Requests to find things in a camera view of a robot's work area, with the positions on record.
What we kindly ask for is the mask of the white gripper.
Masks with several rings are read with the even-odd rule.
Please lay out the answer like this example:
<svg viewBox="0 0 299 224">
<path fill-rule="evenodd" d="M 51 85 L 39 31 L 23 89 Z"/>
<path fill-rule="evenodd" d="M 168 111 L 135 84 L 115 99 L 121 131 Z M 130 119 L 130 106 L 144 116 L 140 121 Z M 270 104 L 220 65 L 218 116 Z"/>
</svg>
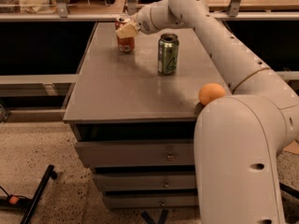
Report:
<svg viewBox="0 0 299 224">
<path fill-rule="evenodd" d="M 154 34 L 158 32 L 152 21 L 152 11 L 156 4 L 149 4 L 139 9 L 133 16 L 134 22 L 120 23 L 116 27 L 116 36 L 120 39 L 135 37 L 139 30 L 144 34 Z"/>
</svg>

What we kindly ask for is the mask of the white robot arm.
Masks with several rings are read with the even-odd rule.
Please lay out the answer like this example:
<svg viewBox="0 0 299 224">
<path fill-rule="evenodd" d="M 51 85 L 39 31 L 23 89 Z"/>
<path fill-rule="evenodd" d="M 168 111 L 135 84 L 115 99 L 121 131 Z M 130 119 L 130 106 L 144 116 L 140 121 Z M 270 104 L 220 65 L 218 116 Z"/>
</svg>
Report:
<svg viewBox="0 0 299 224">
<path fill-rule="evenodd" d="M 277 155 L 299 135 L 299 96 L 213 18 L 204 0 L 141 8 L 120 38 L 193 29 L 230 90 L 200 112 L 193 139 L 202 224 L 286 224 Z"/>
</svg>

